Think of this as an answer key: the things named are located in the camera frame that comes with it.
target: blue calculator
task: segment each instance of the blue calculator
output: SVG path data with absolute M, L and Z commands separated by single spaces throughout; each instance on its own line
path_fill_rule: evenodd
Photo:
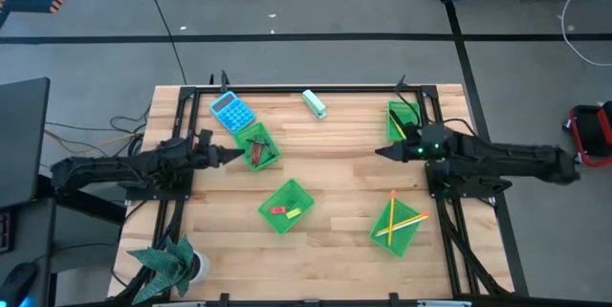
M 233 92 L 226 92 L 215 100 L 210 111 L 232 134 L 255 120 L 253 111 Z

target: plant leaf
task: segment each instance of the plant leaf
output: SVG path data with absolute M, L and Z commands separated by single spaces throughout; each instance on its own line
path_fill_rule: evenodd
M 170 253 L 151 248 L 128 251 L 128 253 L 135 256 L 145 267 L 177 281 L 185 275 L 186 269 L 190 267 L 185 266 L 179 258 Z
M 193 263 L 193 247 L 189 244 L 189 240 L 184 236 L 176 245 L 176 256 L 181 259 L 188 268 L 191 268 Z
M 172 255 L 174 255 L 175 257 L 177 257 L 177 258 L 181 259 L 181 258 L 180 258 L 180 257 L 177 255 L 178 250 L 177 250 L 177 248 L 176 248 L 176 245 L 174 245 L 174 243 L 172 242 L 172 240 L 170 239 L 170 237 L 169 237 L 169 236 L 167 236 L 167 237 L 165 238 L 165 251 L 166 251 L 166 252 L 168 252 L 168 253 L 170 253 L 170 254 L 172 254 Z
M 189 290 L 189 280 L 190 280 L 190 275 L 186 275 L 176 284 L 176 289 L 177 291 L 179 291 L 180 297 L 185 296 L 185 294 Z
M 156 274 L 155 278 L 149 282 L 144 288 L 142 288 L 132 301 L 132 305 L 141 303 L 153 297 L 155 294 L 160 293 L 174 285 L 174 281 L 163 274 Z

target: calculator display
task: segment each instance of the calculator display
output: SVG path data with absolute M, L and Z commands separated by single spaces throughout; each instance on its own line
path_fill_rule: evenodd
M 219 100 L 219 102 L 217 102 L 216 104 L 214 104 L 214 106 L 212 106 L 212 109 L 215 112 L 220 112 L 221 110 L 223 110 L 224 107 L 230 105 L 230 103 L 234 100 L 233 95 L 228 94 L 225 98 Z

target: green container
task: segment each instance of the green container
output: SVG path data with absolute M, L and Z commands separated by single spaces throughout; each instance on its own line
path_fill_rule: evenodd
M 260 170 L 261 168 L 273 164 L 280 159 L 280 150 L 278 150 L 278 147 L 276 147 L 276 144 L 274 144 L 274 141 L 272 141 L 272 137 L 270 137 L 266 127 L 261 122 L 239 131 L 233 137 L 236 140 L 236 143 L 238 143 L 238 148 L 245 150 L 244 158 L 251 170 Z M 251 162 L 251 148 L 253 143 L 249 142 L 248 140 L 255 139 L 259 142 L 268 142 L 270 144 L 268 146 L 270 150 L 267 148 L 262 149 L 259 165 L 253 165 Z
M 264 204 L 259 207 L 259 213 L 279 234 L 284 234 L 315 204 L 310 193 L 300 186 L 295 179 L 290 179 L 277 190 Z M 270 208 L 285 207 L 287 211 L 300 208 L 302 213 L 288 219 L 285 214 L 272 214 Z
M 405 255 L 405 251 L 408 249 L 410 242 L 412 242 L 412 238 L 417 233 L 417 229 L 421 226 L 421 222 L 417 222 L 416 224 L 406 226 L 402 229 L 393 230 L 393 235 L 391 236 L 391 246 L 387 246 L 387 240 L 389 234 L 383 234 L 381 236 L 375 236 L 376 232 L 379 230 L 384 230 L 389 227 L 389 212 L 391 211 L 391 200 L 389 200 L 382 211 L 381 217 L 374 225 L 374 229 L 370 232 L 370 239 L 374 241 L 375 244 L 383 247 L 385 250 L 399 256 L 403 257 Z M 393 210 L 393 224 L 397 224 L 398 222 L 402 222 L 403 220 L 407 220 L 410 217 L 414 217 L 420 214 L 419 211 L 405 205 L 400 202 L 397 198 L 395 199 L 395 209 Z
M 410 102 L 410 105 L 414 107 L 414 110 L 421 114 L 421 109 L 418 102 Z M 410 109 L 410 106 L 406 105 L 403 101 L 389 101 L 386 107 L 386 136 L 391 141 L 401 141 L 404 138 L 400 135 L 400 132 L 395 127 L 393 120 L 391 119 L 391 113 L 389 110 L 395 111 L 400 120 L 406 124 L 412 121 L 415 125 L 417 124 L 417 118 L 414 112 Z

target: concrete floor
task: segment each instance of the concrete floor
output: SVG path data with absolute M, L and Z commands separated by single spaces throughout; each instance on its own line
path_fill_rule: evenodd
M 450 33 L 438 0 L 159 1 L 173 34 Z M 476 34 L 559 33 L 562 6 L 562 0 L 455 3 L 463 33 Z M 576 0 L 566 23 L 572 33 L 612 33 L 610 6 L 612 0 Z M 11 14 L 0 30 L 5 37 L 117 35 L 165 35 L 153 0 L 67 0 L 58 14 Z M 593 59 L 612 61 L 609 42 L 578 46 Z M 562 42 L 468 42 L 467 49 L 493 141 L 574 150 L 560 131 L 569 108 L 612 99 L 610 69 L 585 64 Z M 465 83 L 452 41 L 202 42 L 179 43 L 177 50 L 191 84 L 207 83 L 221 69 L 232 83 L 393 83 L 402 74 L 413 83 Z M 182 83 L 167 43 L 0 45 L 0 67 L 2 83 L 50 77 L 48 121 L 82 126 L 137 117 L 155 85 Z M 54 130 L 88 143 L 114 136 Z M 56 143 L 44 142 L 43 164 L 65 156 Z M 566 187 L 513 180 L 506 196 L 532 296 L 612 301 L 611 172 L 583 169 L 583 179 Z M 116 189 L 95 193 L 121 197 Z M 570 212 L 580 219 L 568 223 Z M 66 210 L 57 222 L 59 246 L 113 242 L 118 234 Z M 57 271 L 90 267 L 59 276 L 57 304 L 105 298 L 115 252 L 101 247 L 59 254 Z

